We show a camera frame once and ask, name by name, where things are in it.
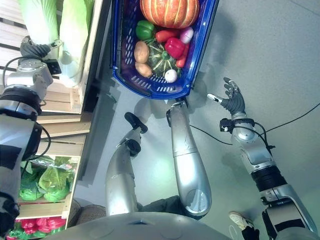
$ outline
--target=wire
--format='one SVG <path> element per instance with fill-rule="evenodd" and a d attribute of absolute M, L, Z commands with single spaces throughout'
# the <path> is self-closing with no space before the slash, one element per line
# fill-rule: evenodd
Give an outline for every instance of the wire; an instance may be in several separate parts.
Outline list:
<path fill-rule="evenodd" d="M 25 165 L 24 165 L 24 168 L 23 168 L 23 170 L 22 170 L 21 177 L 24 175 L 24 173 L 25 173 L 25 171 L 26 171 L 26 169 L 27 169 L 27 166 L 28 166 L 29 161 L 31 161 L 31 160 L 36 160 L 36 159 L 44 156 L 44 155 L 48 152 L 48 150 L 49 150 L 49 148 L 50 148 L 50 145 L 51 145 L 51 137 L 50 137 L 50 134 L 49 134 L 49 132 L 48 132 L 44 127 L 42 127 L 42 130 L 45 132 L 46 136 L 48 137 L 48 145 L 46 146 L 46 148 L 45 148 L 45 150 L 43 151 L 43 153 L 41 153 L 40 155 L 38 155 L 38 156 L 36 156 L 36 157 L 33 157 L 33 158 L 28 158 L 28 160 L 26 161 L 26 163 L 25 163 Z"/>
<path fill-rule="evenodd" d="M 14 58 L 14 59 L 11 59 L 10 61 L 8 61 L 7 63 L 6 63 L 6 65 L 4 66 L 4 68 L 3 68 L 3 72 L 2 72 L 2 85 L 3 85 L 3 87 L 5 87 L 6 86 L 6 80 L 5 80 L 5 73 L 6 73 L 6 70 L 7 70 L 7 68 L 8 68 L 8 66 L 12 63 L 12 62 L 14 62 L 14 61 L 16 61 L 16 60 L 19 60 L 19 59 L 38 59 L 38 60 L 40 60 L 41 62 L 43 62 L 43 60 L 42 60 L 42 58 L 41 57 L 38 57 L 38 56 L 18 56 L 18 57 L 16 57 L 16 58 Z"/>
<path fill-rule="evenodd" d="M 199 131 L 207 134 L 208 136 L 212 137 L 213 139 L 217 140 L 218 142 L 220 142 L 220 143 L 222 143 L 222 144 L 233 145 L 233 144 L 231 144 L 231 143 L 227 143 L 227 142 L 224 142 L 224 141 L 219 140 L 218 138 L 216 138 L 216 137 L 212 136 L 211 134 L 207 133 L 206 131 L 204 131 L 204 130 L 202 130 L 202 129 L 200 129 L 200 128 L 197 128 L 196 126 L 190 125 L 190 127 L 193 127 L 193 128 L 195 128 L 195 129 L 198 129 Z"/>
<path fill-rule="evenodd" d="M 295 118 L 295 119 L 293 119 L 293 120 L 291 120 L 291 121 L 285 122 L 285 123 L 283 123 L 283 124 L 281 124 L 281 125 L 279 125 L 279 126 L 275 126 L 275 127 L 271 128 L 271 129 L 265 131 L 265 132 L 267 133 L 267 132 L 270 132 L 270 131 L 275 130 L 275 129 L 277 129 L 277 128 L 280 128 L 280 127 L 282 127 L 282 126 L 284 126 L 284 125 L 287 125 L 287 124 L 289 124 L 289 123 L 292 123 L 292 122 L 294 122 L 295 120 L 298 120 L 298 119 L 304 117 L 305 115 L 309 114 L 309 113 L 312 112 L 315 108 L 317 108 L 319 105 L 320 105 L 320 102 L 319 102 L 317 105 L 315 105 L 312 109 L 310 109 L 309 111 L 307 111 L 305 114 L 303 114 L 303 115 L 301 115 L 301 116 L 299 116 L 299 117 L 297 117 L 297 118 Z"/>
<path fill-rule="evenodd" d="M 45 100 L 42 100 L 42 102 L 43 102 L 43 104 L 41 104 L 40 107 L 47 105 L 47 102 Z"/>
<path fill-rule="evenodd" d="M 264 126 L 262 126 L 262 124 L 260 124 L 260 123 L 258 123 L 258 122 L 254 122 L 254 123 L 257 124 L 257 125 L 262 129 L 263 135 L 264 135 L 264 140 L 265 140 L 266 142 L 268 142 L 268 141 L 267 141 L 267 132 L 266 132 L 266 129 L 264 128 Z"/>

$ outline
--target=green squash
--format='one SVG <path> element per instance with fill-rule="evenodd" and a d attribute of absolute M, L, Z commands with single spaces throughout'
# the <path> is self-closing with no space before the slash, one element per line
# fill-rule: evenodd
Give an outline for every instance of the green squash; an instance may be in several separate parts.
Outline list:
<path fill-rule="evenodd" d="M 169 55 L 164 46 L 156 41 L 152 41 L 147 45 L 150 50 L 147 64 L 157 77 L 164 77 L 166 71 L 170 69 L 180 72 L 180 69 L 176 66 L 176 60 Z"/>

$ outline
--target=plastic basket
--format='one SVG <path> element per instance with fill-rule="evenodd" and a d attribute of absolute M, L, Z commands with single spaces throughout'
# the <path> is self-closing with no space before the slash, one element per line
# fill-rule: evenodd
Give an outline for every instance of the plastic basket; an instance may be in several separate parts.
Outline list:
<path fill-rule="evenodd" d="M 150 99 L 177 99 L 190 93 L 196 78 L 219 0 L 199 0 L 199 17 L 193 24 L 193 38 L 181 76 L 173 83 L 164 77 L 141 76 L 135 68 L 137 22 L 145 19 L 139 0 L 115 0 L 113 4 L 112 73 L 133 92 Z"/>

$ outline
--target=orange pumpkin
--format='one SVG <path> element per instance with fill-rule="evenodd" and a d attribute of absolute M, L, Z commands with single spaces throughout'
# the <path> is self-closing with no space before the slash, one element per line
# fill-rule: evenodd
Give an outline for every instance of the orange pumpkin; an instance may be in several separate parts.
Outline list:
<path fill-rule="evenodd" d="M 192 25 L 199 7 L 199 0 L 140 0 L 142 14 L 149 22 L 173 29 Z"/>

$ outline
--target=sneaker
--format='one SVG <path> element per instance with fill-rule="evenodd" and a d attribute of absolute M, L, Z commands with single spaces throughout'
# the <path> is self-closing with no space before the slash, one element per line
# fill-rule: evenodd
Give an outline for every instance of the sneaker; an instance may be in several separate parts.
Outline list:
<path fill-rule="evenodd" d="M 240 213 L 231 211 L 229 212 L 229 218 L 238 225 L 241 231 L 245 230 L 246 227 L 255 228 L 253 222 L 250 219 L 245 218 Z"/>

